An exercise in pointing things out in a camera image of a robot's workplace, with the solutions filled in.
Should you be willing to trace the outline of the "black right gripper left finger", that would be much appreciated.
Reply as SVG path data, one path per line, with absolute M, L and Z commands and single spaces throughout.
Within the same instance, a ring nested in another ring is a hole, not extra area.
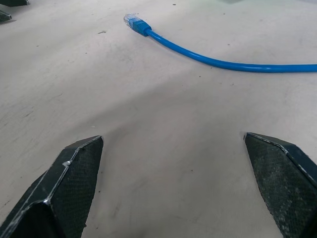
M 81 238 L 103 146 L 100 135 L 66 146 L 8 214 L 0 238 Z

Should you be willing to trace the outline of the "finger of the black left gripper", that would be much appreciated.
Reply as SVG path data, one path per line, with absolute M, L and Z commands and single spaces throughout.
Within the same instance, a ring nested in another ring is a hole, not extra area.
M 5 6 L 24 6 L 29 5 L 28 0 L 0 0 L 0 4 Z
M 6 12 L 3 12 L 2 10 L 0 10 L 0 24 L 10 21 L 12 19 L 12 16 Z

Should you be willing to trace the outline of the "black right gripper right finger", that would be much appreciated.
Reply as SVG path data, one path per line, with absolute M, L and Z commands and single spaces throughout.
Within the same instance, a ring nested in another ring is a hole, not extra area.
M 317 238 L 317 164 L 298 146 L 247 132 L 261 196 L 283 238 Z

